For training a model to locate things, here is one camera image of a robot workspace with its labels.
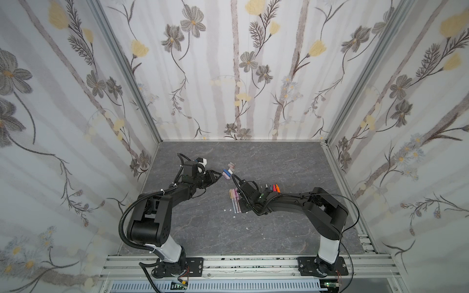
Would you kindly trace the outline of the purple pastel pen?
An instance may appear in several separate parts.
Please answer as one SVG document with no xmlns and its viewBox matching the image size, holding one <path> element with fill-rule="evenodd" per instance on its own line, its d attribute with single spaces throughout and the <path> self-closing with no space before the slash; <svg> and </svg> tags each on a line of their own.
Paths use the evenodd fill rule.
<svg viewBox="0 0 469 293">
<path fill-rule="evenodd" d="M 238 194 L 238 191 L 236 189 L 234 189 L 234 197 L 235 197 L 235 204 L 236 204 L 236 208 L 237 208 L 237 213 L 242 213 L 241 207 L 239 205 L 239 194 Z"/>
</svg>

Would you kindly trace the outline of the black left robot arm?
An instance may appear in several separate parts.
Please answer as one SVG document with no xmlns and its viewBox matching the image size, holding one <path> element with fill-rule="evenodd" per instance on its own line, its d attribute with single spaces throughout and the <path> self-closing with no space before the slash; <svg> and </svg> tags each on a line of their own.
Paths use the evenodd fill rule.
<svg viewBox="0 0 469 293">
<path fill-rule="evenodd" d="M 223 177 L 221 172 L 207 169 L 204 158 L 189 159 L 182 153 L 177 156 L 180 169 L 169 187 L 140 194 L 123 212 L 118 223 L 118 235 L 125 245 L 158 257 L 155 264 L 141 266 L 152 268 L 155 278 L 188 273 L 186 252 L 171 237 L 173 208 L 194 198 L 198 190 L 206 191 Z"/>
</svg>

